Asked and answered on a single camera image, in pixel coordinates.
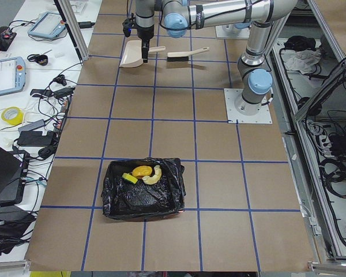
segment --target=yellow tape roll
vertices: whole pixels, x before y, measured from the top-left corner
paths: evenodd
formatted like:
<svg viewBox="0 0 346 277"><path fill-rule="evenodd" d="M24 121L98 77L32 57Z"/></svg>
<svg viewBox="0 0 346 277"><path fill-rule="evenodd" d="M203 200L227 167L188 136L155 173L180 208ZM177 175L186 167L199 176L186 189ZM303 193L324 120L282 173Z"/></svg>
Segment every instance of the yellow tape roll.
<svg viewBox="0 0 346 277"><path fill-rule="evenodd" d="M18 107L9 107L2 112L1 119L10 125L19 125L23 121L23 112Z"/></svg>

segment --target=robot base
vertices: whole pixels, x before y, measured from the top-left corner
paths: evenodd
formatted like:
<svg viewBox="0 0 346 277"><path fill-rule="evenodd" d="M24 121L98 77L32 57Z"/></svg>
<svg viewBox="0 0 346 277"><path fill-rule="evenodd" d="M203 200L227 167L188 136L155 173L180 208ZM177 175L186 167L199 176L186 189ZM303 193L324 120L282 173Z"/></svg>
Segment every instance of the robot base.
<svg viewBox="0 0 346 277"><path fill-rule="evenodd" d="M233 30L224 30L223 26L215 26L215 31L217 39L238 39L238 40L247 40L250 36L250 29L236 29Z"/></svg>
<svg viewBox="0 0 346 277"><path fill-rule="evenodd" d="M228 123L253 123L253 124L272 124L269 107L261 106L260 111L255 115L244 115L235 107L235 99L242 93L243 89L224 89L225 106L227 108Z"/></svg>

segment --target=blue joint cap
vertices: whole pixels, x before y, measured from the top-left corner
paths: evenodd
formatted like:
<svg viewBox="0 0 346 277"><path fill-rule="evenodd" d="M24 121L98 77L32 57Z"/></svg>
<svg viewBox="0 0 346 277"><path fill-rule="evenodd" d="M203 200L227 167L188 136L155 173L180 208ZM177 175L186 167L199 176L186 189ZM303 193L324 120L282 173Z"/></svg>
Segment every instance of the blue joint cap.
<svg viewBox="0 0 346 277"><path fill-rule="evenodd" d="M264 69L256 69L250 73L249 87L257 95L265 95L273 84L272 75Z"/></svg>
<svg viewBox="0 0 346 277"><path fill-rule="evenodd" d="M250 26L251 22L249 23L236 23L235 28L241 30L241 29L246 29Z"/></svg>
<svg viewBox="0 0 346 277"><path fill-rule="evenodd" d="M189 26L186 19L178 13L170 13L166 15L164 18L164 25L170 29L182 29L182 28L187 28ZM167 33L172 38L180 38L181 36L185 35L186 31L187 30L181 30L181 31L167 30Z"/></svg>

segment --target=white dustpan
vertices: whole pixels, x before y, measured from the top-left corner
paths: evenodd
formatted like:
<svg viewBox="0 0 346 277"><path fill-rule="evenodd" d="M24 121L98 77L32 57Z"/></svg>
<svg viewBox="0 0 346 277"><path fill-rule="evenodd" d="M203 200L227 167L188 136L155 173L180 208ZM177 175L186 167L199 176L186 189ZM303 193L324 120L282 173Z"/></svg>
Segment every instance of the white dustpan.
<svg viewBox="0 0 346 277"><path fill-rule="evenodd" d="M156 53L165 51L165 46L151 47L149 49L150 53ZM125 51L123 52L123 57L119 67L121 68L136 68L142 65L144 62L142 60L141 54L141 41L140 40L130 40L127 42Z"/></svg>

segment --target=cashew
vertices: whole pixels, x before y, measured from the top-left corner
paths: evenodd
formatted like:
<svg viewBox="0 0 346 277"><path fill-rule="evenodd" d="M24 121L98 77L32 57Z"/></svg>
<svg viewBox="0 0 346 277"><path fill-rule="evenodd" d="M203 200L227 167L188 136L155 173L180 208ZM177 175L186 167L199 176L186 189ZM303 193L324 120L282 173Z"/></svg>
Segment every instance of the cashew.
<svg viewBox="0 0 346 277"><path fill-rule="evenodd" d="M153 185L156 184L161 177L161 168L160 166L154 166L154 176L150 177L150 176L143 176L142 180L145 184L147 185Z"/></svg>

